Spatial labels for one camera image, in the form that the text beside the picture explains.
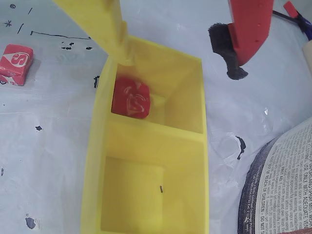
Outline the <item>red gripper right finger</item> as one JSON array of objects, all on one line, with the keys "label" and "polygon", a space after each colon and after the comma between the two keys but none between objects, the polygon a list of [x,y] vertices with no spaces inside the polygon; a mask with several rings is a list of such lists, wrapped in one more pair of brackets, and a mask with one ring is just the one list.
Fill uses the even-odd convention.
[{"label": "red gripper right finger", "polygon": [[248,75],[242,66],[260,49],[270,31],[272,0],[228,1],[232,23],[215,23],[209,29],[212,50],[223,57],[230,79]]}]

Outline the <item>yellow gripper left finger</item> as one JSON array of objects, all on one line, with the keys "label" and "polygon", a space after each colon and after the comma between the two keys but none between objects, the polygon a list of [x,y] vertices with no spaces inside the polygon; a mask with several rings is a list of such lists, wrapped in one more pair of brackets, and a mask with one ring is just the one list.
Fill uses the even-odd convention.
[{"label": "yellow gripper left finger", "polygon": [[55,3],[117,63],[134,65],[120,1],[56,0]]}]

